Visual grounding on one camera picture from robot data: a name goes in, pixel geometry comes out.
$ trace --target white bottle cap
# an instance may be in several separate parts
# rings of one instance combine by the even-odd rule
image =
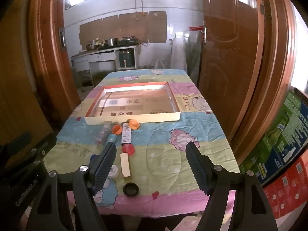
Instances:
[[[116,177],[118,177],[118,175],[119,175],[118,167],[113,164],[112,167],[111,167],[111,170],[108,174],[108,177],[109,178],[116,178]]]

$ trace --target open box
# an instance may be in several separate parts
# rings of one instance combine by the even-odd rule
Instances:
[[[181,112],[168,82],[121,84],[101,88],[85,115],[89,125],[178,121]]]

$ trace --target orange bottle cap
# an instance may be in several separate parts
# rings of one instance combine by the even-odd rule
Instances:
[[[113,126],[111,132],[118,136],[122,133],[122,130],[123,130],[123,128],[121,127],[121,125],[117,124],[117,125]]]
[[[128,123],[129,127],[133,130],[136,130],[137,128],[140,127],[140,123],[137,122],[135,119],[131,119]]]

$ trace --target cartoon sheep print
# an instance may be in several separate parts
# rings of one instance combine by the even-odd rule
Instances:
[[[195,138],[185,131],[179,129],[171,130],[171,138],[169,139],[169,143],[175,146],[176,149],[185,151],[186,145],[190,142],[193,142],[197,148],[200,147],[199,142],[197,142],[197,137]]]
[[[213,112],[203,97],[196,96],[192,99],[192,102],[193,106],[201,112],[205,112],[208,115]]]
[[[152,69],[151,72],[156,75],[161,75],[164,73],[162,70],[158,70],[158,69]]]
[[[94,201],[98,207],[115,209],[113,204],[116,202],[117,196],[118,190],[116,189],[116,182],[107,178],[103,189],[98,191],[94,196]]]
[[[128,82],[128,81],[132,81],[132,80],[136,80],[136,79],[139,79],[139,77],[136,76],[136,75],[119,77],[120,82]]]

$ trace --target small white box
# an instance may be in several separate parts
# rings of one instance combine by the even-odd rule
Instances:
[[[131,171],[129,168],[128,154],[127,153],[120,154],[120,159],[121,159],[122,177],[130,179]]]
[[[126,143],[131,143],[131,128],[128,123],[123,123],[123,131],[122,131],[122,146]]]

